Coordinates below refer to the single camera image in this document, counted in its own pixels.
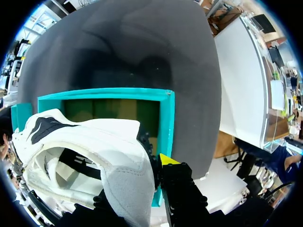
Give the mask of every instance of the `floor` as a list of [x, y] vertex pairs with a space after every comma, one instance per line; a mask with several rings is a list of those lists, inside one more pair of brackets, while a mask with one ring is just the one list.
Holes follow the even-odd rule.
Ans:
[[232, 136], [219, 131], [214, 158], [224, 157], [238, 152], [238, 147], [232, 142]]

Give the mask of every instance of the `gray fabric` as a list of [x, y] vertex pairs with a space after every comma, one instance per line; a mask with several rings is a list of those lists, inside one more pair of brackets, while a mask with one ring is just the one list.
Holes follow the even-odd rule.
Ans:
[[191, 0], [102, 0], [71, 13], [28, 50], [19, 102], [98, 87], [176, 93], [172, 157], [193, 177], [210, 166], [220, 123], [221, 77], [203, 9]]

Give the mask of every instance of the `yellow tag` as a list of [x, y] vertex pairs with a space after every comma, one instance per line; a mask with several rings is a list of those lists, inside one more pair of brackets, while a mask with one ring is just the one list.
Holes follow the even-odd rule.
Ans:
[[160, 158], [161, 158], [162, 166], [163, 165], [168, 165], [168, 164], [180, 164], [176, 160], [174, 160], [174, 159], [172, 159], [170, 157], [167, 157], [164, 154], [160, 154]]

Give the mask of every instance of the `white sneaker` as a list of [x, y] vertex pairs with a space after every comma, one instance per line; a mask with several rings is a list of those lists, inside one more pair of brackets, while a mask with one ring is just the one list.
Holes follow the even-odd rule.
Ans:
[[120, 119], [71, 122], [53, 109], [31, 116], [12, 141], [28, 187], [89, 208], [104, 189], [118, 216], [131, 226], [149, 226], [155, 185], [136, 139], [139, 127]]

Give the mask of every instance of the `black stripe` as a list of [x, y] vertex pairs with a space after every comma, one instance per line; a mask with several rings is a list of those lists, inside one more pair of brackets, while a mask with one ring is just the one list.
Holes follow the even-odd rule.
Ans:
[[77, 156], [85, 158], [84, 156], [78, 154], [77, 152], [65, 148], [59, 158], [59, 162], [63, 162], [64, 164], [68, 165], [70, 168], [76, 170], [79, 173], [101, 180], [100, 170], [86, 166], [85, 160], [81, 160], [77, 158]]
[[61, 122], [57, 121], [53, 117], [39, 117], [36, 121], [35, 127], [31, 131], [30, 135], [35, 131], [38, 131], [32, 136], [32, 144], [39, 142], [42, 138], [50, 134], [51, 132], [64, 128], [64, 127], [75, 127], [77, 125], [71, 124], [62, 124]]

